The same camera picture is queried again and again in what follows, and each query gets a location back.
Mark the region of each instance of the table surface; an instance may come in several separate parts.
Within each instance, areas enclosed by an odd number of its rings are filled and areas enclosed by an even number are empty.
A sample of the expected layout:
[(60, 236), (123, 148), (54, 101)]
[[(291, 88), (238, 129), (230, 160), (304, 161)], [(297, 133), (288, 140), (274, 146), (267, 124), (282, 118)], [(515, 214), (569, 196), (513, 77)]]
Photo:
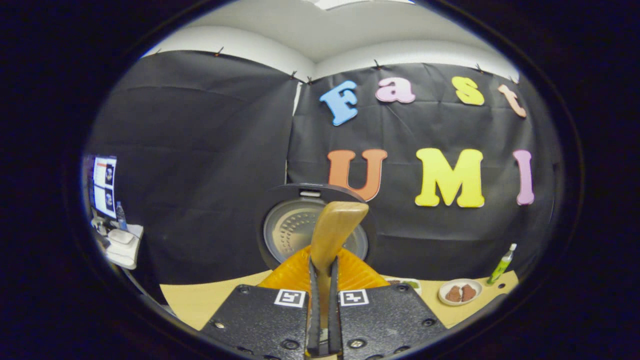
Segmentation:
[[(160, 284), (163, 295), (177, 316), (187, 325), (200, 330), (211, 319), (231, 291), (240, 284), (257, 285), (271, 270), (227, 281), (209, 282), (194, 285)], [(438, 298), (438, 290), (447, 281), (419, 280), (422, 286), (422, 299), (447, 328), (460, 323), (476, 311), (482, 309), (500, 294), (509, 293), (517, 284), (518, 277), (514, 271), (506, 272), (493, 286), (486, 285), (487, 277), (475, 279), (483, 285), (480, 296), (472, 302), (450, 306)]]

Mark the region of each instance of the white plate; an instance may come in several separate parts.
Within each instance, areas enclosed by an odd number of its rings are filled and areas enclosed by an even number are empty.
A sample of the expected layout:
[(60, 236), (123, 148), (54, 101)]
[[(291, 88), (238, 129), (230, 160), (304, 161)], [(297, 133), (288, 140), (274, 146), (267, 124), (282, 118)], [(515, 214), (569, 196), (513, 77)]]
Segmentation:
[[(464, 302), (453, 302), (453, 301), (449, 301), (447, 299), (445, 299), (445, 296), (447, 296), (447, 294), (449, 293), (449, 291), (451, 291), (451, 288), (454, 286), (458, 286), (460, 287), (460, 295), (462, 295), (462, 287), (464, 285), (469, 285), (471, 286), (475, 291), (476, 291), (476, 295), (474, 297), (472, 297), (470, 300), (464, 301)], [(443, 303), (447, 304), (447, 305), (451, 305), (451, 306), (460, 306), (460, 305), (464, 305), (464, 304), (468, 304), (470, 302), (472, 302), (473, 300), (477, 299), (478, 296), (480, 296), (480, 294), (482, 294), (482, 284), (473, 280), (473, 279), (455, 279), (455, 280), (451, 280), (451, 281), (447, 281), (445, 282), (441, 287), (440, 287), (440, 291), (438, 291), (438, 297), (440, 298), (440, 301), (442, 301)]]

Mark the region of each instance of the food on plate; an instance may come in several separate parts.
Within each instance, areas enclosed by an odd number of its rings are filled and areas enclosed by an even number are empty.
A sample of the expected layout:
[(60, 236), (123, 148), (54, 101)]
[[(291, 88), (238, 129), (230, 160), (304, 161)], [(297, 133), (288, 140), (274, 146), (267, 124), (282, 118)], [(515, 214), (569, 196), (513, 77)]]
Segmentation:
[(469, 301), (476, 295), (476, 291), (466, 284), (462, 287), (462, 302)]
[(445, 299), (453, 302), (460, 302), (460, 287), (452, 287), (451, 290), (449, 290), (449, 292), (447, 293), (447, 296), (445, 296)]

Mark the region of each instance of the black rim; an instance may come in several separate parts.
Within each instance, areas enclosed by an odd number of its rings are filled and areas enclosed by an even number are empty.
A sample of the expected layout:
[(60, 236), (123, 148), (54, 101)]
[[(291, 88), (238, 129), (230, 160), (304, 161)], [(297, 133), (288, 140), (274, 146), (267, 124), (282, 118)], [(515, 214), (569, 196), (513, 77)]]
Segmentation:
[[(177, 28), (187, 24), (205, 12), (214, 10), (220, 3), (220, 1), (202, 1), (151, 31), (147, 36), (133, 45), (124, 54), (118, 64), (110, 68), (110, 73), (114, 75), (117, 74), (117, 76), (113, 76), (113, 78), (117, 80), (119, 76), (124, 74), (124, 72), (150, 48), (150, 44), (158, 43)], [(561, 139), (565, 169), (564, 183), (560, 184), (561, 188), (558, 189), (561, 193), (561, 201), (554, 205), (555, 209), (552, 217), (554, 232), (552, 234), (552, 240), (530, 276), (520, 284), (521, 286), (516, 287), (503, 301), (499, 313), (492, 313), (470, 324), (462, 331), (430, 344), (428, 348), (411, 348), (391, 358), (411, 356), (418, 352), (422, 352), (421, 355), (443, 355), (488, 330), (507, 314), (522, 305), (536, 289), (545, 282), (553, 272), (554, 266), (558, 264), (561, 256), (566, 252), (579, 217), (584, 193), (584, 160), (577, 130), (562, 97), (558, 94), (549, 78), (546, 77), (540, 68), (535, 66), (516, 45), (510, 43), (509, 40), (491, 30), (489, 27), (481, 24), (463, 10), (440, 0), (429, 2), (418, 0), (416, 3), (423, 4), (432, 10), (440, 12), (449, 19), (455, 19), (469, 30), (477, 33), (480, 37), (500, 50), (522, 73), (526, 74), (544, 98), (552, 114), (552, 118), (555, 120), (554, 125)], [(103, 89), (103, 95), (106, 95), (114, 84), (115, 81), (109, 84), (109, 86), (106, 86)], [(93, 119), (86, 124), (82, 124), (84, 138), (73, 139), (68, 144), (67, 162), (65, 163), (64, 176), (62, 177), (62, 194), (64, 196), (63, 201), (67, 207), (67, 219), (75, 237), (74, 240), (77, 250), (83, 258), (85, 265), (91, 269), (93, 276), (113, 295), (113, 298), (118, 299), (120, 304), (126, 307), (131, 314), (136, 314), (136, 317), (132, 318), (133, 322), (138, 322), (146, 327), (155, 329), (169, 340), (181, 344), (184, 350), (188, 349), (192, 353), (202, 357), (216, 357), (217, 352), (223, 351), (223, 354), (227, 356), (233, 354), (236, 357), (249, 358), (236, 349), (228, 348), (215, 339), (203, 336), (198, 331), (181, 323), (168, 313), (148, 307), (129, 290), (127, 287), (127, 279), (122, 274), (114, 272), (108, 263), (104, 261), (99, 249), (91, 241), (87, 241), (92, 237), (92, 233), (84, 218), (83, 202), (78, 189), (80, 188), (80, 159), (83, 154), (84, 141), (90, 133), (92, 124)]]

